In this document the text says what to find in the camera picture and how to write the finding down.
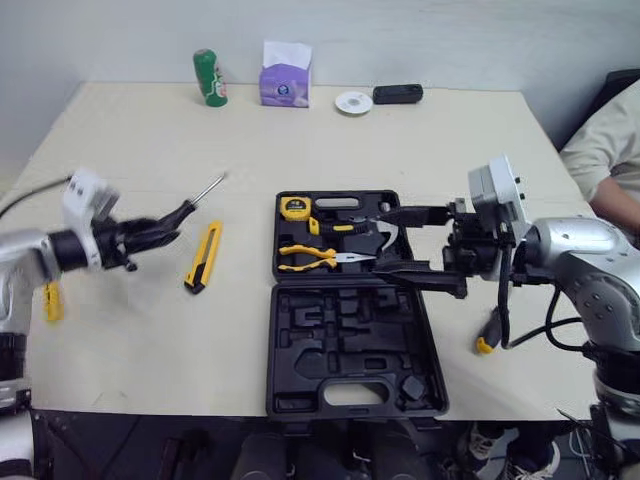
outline white tissue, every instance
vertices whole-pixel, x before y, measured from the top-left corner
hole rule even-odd
[[[311,63],[311,47],[304,43],[264,42],[262,67],[284,63],[307,70]]]

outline purple tissue box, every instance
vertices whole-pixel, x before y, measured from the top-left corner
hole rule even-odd
[[[312,49],[304,43],[264,42],[260,98],[272,107],[309,107]]]
[[[272,107],[309,107],[309,70],[284,63],[263,68],[260,98]]]

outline black remote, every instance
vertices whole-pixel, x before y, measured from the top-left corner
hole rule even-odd
[[[373,103],[384,105],[390,103],[418,103],[422,100],[422,85],[387,85],[373,89]]]

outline black case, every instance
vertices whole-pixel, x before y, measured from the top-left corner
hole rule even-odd
[[[285,422],[316,419],[434,417],[447,411],[448,398],[431,327],[418,290],[392,286],[371,270],[378,263],[410,260],[404,228],[377,260],[338,264],[330,270],[282,272],[281,263],[304,265],[306,254],[281,256],[278,249],[302,244],[338,252],[376,255],[385,242],[378,232],[323,238],[307,222],[280,215],[281,197],[309,197],[321,222],[374,217],[400,206],[390,190],[281,192],[276,197],[266,408]],[[317,206],[318,199],[355,199],[355,206]],[[364,385],[383,402],[331,405],[333,384]]]

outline yellow handle pliers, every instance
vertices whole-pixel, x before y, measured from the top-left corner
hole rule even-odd
[[[362,262],[365,260],[375,260],[374,255],[361,255],[359,253],[338,253],[333,248],[320,250],[315,247],[307,247],[306,245],[292,245],[290,247],[282,247],[278,249],[280,255],[293,255],[295,253],[306,253],[318,257],[313,263],[307,265],[278,265],[278,270],[283,272],[306,272],[318,267],[336,268],[339,263]]]

